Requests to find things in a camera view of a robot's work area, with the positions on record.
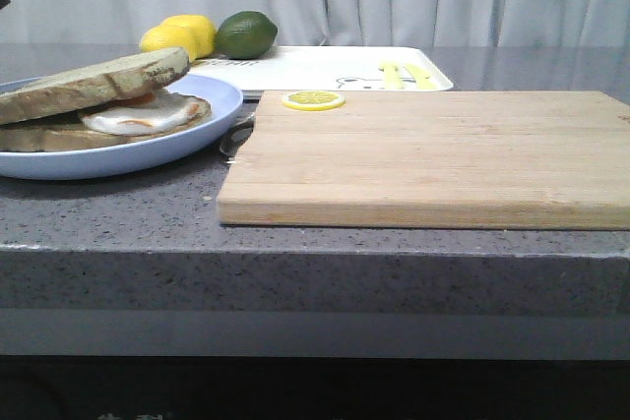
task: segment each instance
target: lime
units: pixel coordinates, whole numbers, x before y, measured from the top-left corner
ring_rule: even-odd
[[[245,11],[228,17],[215,36],[215,50],[230,59],[254,59],[274,44],[278,27],[261,12]]]
[[[190,29],[197,41],[198,58],[210,56],[215,49],[215,34],[217,28],[212,21],[204,15],[174,15],[168,17],[162,25],[177,25]]]
[[[344,103],[343,95],[329,90],[300,90],[283,96],[283,105],[297,110],[329,110]]]
[[[188,59],[192,63],[197,59],[197,40],[193,32],[178,25],[158,25],[148,29],[140,39],[140,50],[143,52],[171,46],[181,46],[188,51]]]

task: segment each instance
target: gray countertop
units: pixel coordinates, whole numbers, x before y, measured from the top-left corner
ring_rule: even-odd
[[[0,43],[0,83],[134,51],[134,45]],[[423,51],[461,90],[603,90],[630,103],[628,49]],[[227,168],[212,145],[125,176],[72,182],[0,177],[0,311],[416,314],[624,324],[630,314],[630,231],[225,227],[216,196]],[[622,351],[629,355],[630,346]]]

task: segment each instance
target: light blue plate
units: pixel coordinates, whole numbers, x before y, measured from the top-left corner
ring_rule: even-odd
[[[0,92],[17,89],[30,81],[2,85]],[[242,90],[213,78],[188,74],[167,89],[204,98],[210,103],[212,114],[188,130],[128,145],[55,152],[0,151],[0,175],[39,180],[88,179],[165,164],[220,138],[243,104]]]

